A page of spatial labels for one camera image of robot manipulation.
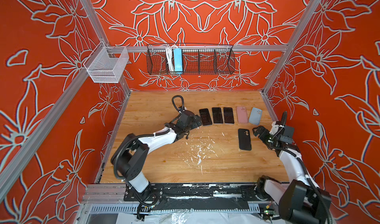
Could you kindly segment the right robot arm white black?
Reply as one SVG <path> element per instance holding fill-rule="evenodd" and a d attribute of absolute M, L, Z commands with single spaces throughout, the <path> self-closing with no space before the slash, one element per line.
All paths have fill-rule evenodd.
<path fill-rule="evenodd" d="M 308 172 L 300 149 L 293 140 L 294 128 L 286 124 L 287 113 L 280 121 L 272 123 L 270 130 L 263 126 L 252 129 L 269 150 L 275 151 L 289 178 L 288 187 L 269 176 L 261 176 L 255 187 L 260 200 L 274 201 L 278 213 L 263 211 L 262 219 L 269 221 L 282 219 L 288 224 L 332 224 L 330 212 L 331 196 L 319 188 Z"/>

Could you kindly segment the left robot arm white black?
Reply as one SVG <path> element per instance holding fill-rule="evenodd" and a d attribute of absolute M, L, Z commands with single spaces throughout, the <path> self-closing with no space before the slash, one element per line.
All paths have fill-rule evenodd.
<path fill-rule="evenodd" d="M 183 138 L 188 139 L 191 130 L 202 126 L 200 116 L 185 108 L 185 101 L 181 95 L 173 96 L 172 104 L 175 105 L 176 98 L 181 100 L 182 105 L 174 106 L 178 115 L 172 121 L 155 133 L 127 135 L 111 157 L 115 177 L 125 182 L 134 192 L 136 199 L 143 204 L 152 204 L 159 199 L 142 172 L 147 156 L 166 145 Z"/>

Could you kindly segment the light blue phone case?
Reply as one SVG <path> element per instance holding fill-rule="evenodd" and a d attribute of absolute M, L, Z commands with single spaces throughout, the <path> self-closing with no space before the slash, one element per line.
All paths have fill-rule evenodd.
<path fill-rule="evenodd" d="M 261 121 L 263 111 L 259 108 L 253 107 L 251 109 L 248 122 L 253 124 L 253 125 L 259 125 Z"/>

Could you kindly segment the phone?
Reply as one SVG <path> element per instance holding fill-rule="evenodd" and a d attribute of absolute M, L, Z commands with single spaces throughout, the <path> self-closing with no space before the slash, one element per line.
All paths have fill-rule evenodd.
<path fill-rule="evenodd" d="M 235 121 L 234 121 L 233 109 L 231 107 L 224 107 L 223 112 L 224 112 L 224 123 L 234 124 Z"/>

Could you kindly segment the black smartphone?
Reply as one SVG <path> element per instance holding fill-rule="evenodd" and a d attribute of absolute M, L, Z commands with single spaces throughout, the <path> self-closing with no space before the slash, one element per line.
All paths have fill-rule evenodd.
<path fill-rule="evenodd" d="M 199 114 L 203 126 L 210 126 L 213 124 L 208 108 L 200 109 Z"/>
<path fill-rule="evenodd" d="M 222 109 L 220 107 L 212 107 L 212 116 L 214 124 L 223 124 Z"/>

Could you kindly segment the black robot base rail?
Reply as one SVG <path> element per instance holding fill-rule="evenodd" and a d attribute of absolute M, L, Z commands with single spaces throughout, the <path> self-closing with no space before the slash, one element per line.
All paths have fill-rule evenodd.
<path fill-rule="evenodd" d="M 143 195 L 155 193 L 153 211 L 253 212 L 275 210 L 271 198 L 259 198 L 256 183 L 152 183 Z"/>

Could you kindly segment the pink phone case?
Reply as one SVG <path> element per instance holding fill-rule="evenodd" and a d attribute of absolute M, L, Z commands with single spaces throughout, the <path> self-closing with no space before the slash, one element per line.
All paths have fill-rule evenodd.
<path fill-rule="evenodd" d="M 241 124 L 248 123 L 248 117 L 247 117 L 247 110 L 244 106 L 237 106 L 236 107 L 236 113 L 237 113 L 237 120 Z"/>

